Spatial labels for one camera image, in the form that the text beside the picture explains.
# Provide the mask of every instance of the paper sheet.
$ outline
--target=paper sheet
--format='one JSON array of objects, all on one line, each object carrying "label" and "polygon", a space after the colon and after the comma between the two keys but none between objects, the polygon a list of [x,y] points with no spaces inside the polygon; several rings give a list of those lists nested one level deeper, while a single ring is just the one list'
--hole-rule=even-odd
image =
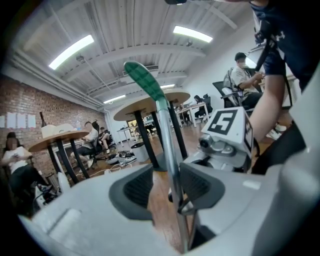
[{"label": "paper sheet", "polygon": [[18,113],[17,115],[17,127],[18,128],[26,128],[26,115]]},{"label": "paper sheet", "polygon": [[7,114],[7,116],[6,116],[6,127],[15,129],[16,126],[17,126],[17,121],[16,121],[17,113],[7,112],[6,114]]},{"label": "paper sheet", "polygon": [[36,128],[36,116],[34,114],[28,114],[28,127]]},{"label": "paper sheet", "polygon": [[5,120],[6,117],[4,115],[0,115],[0,128],[5,128]]}]

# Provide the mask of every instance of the white shoe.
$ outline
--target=white shoe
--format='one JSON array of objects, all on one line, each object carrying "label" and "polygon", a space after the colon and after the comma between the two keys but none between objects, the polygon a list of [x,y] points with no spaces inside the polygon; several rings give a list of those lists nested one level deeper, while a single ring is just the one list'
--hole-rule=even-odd
[{"label": "white shoe", "polygon": [[284,132],[287,127],[284,125],[280,125],[278,122],[276,123],[275,127],[274,127],[278,132]]},{"label": "white shoe", "polygon": [[275,129],[272,129],[271,131],[269,131],[269,133],[266,135],[266,137],[274,139],[275,141],[277,139],[279,139],[279,137],[281,136],[281,133],[279,133],[278,131],[276,131]]},{"label": "white shoe", "polygon": [[88,168],[90,168],[92,166],[92,164],[94,163],[93,159],[88,160]]}]

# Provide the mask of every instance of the ceiling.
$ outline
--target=ceiling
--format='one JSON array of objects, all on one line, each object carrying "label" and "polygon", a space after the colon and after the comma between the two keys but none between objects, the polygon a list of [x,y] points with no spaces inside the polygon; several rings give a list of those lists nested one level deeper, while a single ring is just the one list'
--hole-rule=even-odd
[{"label": "ceiling", "polygon": [[[154,76],[160,85],[188,79],[188,68],[206,56],[206,43],[173,34],[176,25],[215,38],[225,28],[236,30],[247,3],[194,1],[168,5],[164,0],[48,0],[20,30],[10,64],[42,79],[56,90],[91,104],[98,110],[123,104],[103,101],[127,94],[142,94],[124,76],[124,62],[138,61],[157,66]],[[48,65],[81,38],[94,42],[71,56],[56,70]],[[84,57],[77,61],[76,56]]]}]

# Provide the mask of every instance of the wooden floor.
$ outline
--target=wooden floor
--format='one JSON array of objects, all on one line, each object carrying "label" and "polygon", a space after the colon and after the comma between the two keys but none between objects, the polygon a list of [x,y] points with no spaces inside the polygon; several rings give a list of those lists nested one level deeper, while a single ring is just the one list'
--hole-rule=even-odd
[{"label": "wooden floor", "polygon": [[[289,114],[287,112],[283,112],[279,119],[279,123],[281,125],[289,126],[289,123],[291,122],[291,119],[289,117]],[[201,129],[204,126],[203,123],[200,123],[197,125],[196,128],[194,128],[192,125],[188,127],[183,127],[181,129],[184,143],[188,152],[188,155],[190,156],[193,154],[197,149],[198,144],[198,138],[201,135]],[[174,143],[177,148],[178,142],[176,140],[176,137],[173,133]],[[160,154],[162,153],[162,147],[159,141],[159,138],[152,137],[150,139],[152,148],[154,150],[154,153]],[[265,138],[263,141],[259,144],[260,151],[263,153],[266,148],[273,142],[270,138]],[[127,142],[123,143],[124,147],[121,147],[119,144],[117,146],[117,150],[130,150],[130,146]],[[139,165],[139,162],[133,162],[132,165],[136,166]],[[125,172],[126,167],[123,167],[121,169],[115,167],[112,167],[111,165],[107,165],[104,161],[98,161],[98,167],[95,170],[91,170],[88,172],[90,176],[99,176],[103,175],[104,172],[101,170],[105,169],[114,169],[111,170],[112,172]],[[148,203],[148,209],[152,212],[155,228],[159,232],[161,236],[165,238],[165,240],[171,244],[177,251],[181,252],[181,243],[180,243],[180,236],[178,231],[178,225],[176,221],[176,214],[173,207],[173,204],[168,201],[168,190],[169,190],[169,184],[168,184],[168,174],[167,172],[154,172],[153,173],[153,188],[150,193],[149,197],[149,203]]]}]

